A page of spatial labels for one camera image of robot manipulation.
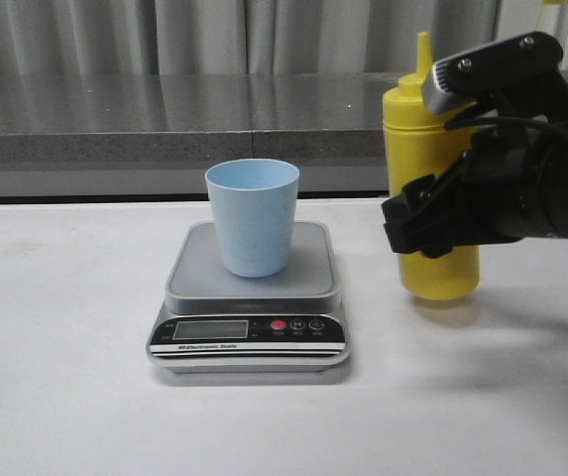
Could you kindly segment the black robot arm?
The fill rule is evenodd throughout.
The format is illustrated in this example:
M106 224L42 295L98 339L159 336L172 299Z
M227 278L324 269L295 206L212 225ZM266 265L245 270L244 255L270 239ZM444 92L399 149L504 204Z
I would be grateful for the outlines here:
M441 175L383 203L394 252L439 258L460 246L568 239L568 83L559 72L489 92L445 127L476 130Z

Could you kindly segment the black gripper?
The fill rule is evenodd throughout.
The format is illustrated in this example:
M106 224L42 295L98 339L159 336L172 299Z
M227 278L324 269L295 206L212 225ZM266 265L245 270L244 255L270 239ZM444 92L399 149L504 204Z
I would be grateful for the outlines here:
M545 164L555 147L550 132L518 125L484 128L471 139L454 184L453 229L430 208L434 175L407 183L382 203L384 230L394 253L441 258L453 246L559 238L544 200Z

